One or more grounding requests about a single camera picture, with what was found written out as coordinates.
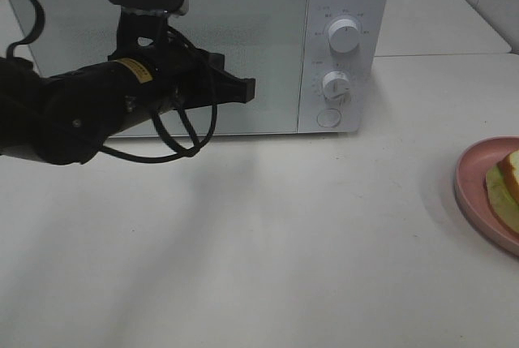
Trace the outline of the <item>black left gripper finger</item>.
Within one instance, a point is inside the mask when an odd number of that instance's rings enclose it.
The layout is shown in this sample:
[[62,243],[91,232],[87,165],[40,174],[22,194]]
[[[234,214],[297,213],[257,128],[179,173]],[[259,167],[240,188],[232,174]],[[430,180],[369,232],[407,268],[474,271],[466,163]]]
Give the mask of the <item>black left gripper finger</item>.
[[218,103],[246,104],[255,98],[255,79],[238,78],[226,71],[218,74]]

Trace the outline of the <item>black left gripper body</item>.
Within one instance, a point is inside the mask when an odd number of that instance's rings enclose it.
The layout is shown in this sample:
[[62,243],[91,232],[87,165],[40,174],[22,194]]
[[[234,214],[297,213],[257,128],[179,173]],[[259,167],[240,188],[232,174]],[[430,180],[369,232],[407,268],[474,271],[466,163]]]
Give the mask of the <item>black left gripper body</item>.
[[148,117],[227,102],[225,56],[195,47],[167,15],[121,10],[107,60],[109,115]]

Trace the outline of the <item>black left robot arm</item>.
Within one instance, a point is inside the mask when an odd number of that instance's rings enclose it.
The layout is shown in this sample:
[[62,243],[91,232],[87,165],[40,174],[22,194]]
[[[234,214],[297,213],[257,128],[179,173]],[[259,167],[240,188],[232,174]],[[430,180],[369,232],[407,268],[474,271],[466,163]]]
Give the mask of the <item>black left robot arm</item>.
[[[193,157],[213,135],[219,105],[254,95],[254,79],[231,75],[222,54],[195,47],[165,16],[123,11],[106,62],[44,78],[26,59],[2,59],[1,153],[52,165],[83,164],[98,153],[144,164]],[[187,111],[204,107],[212,114],[208,135],[199,136]],[[143,157],[106,145],[146,121],[168,155]]]

